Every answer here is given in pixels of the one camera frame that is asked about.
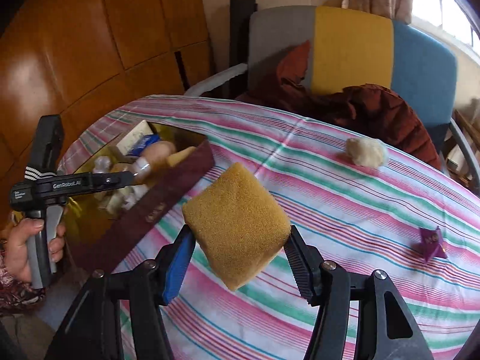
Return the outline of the person's left hand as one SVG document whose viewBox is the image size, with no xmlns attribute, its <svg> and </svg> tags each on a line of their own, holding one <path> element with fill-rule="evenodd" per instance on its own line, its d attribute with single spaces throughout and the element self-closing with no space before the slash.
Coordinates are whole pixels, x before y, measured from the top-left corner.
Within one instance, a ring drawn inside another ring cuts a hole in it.
<svg viewBox="0 0 480 360">
<path fill-rule="evenodd" d="M 37 235 L 43 229 L 43 226 L 44 221 L 42 219 L 23 219 L 10 231 L 4 262 L 9 274 L 18 281 L 25 283 L 32 281 L 27 240 L 30 236 Z M 65 233 L 66 228 L 63 223 L 60 223 L 56 228 L 55 239 L 49 242 L 49 256 L 53 263 L 60 261 L 64 255 Z"/>
</svg>

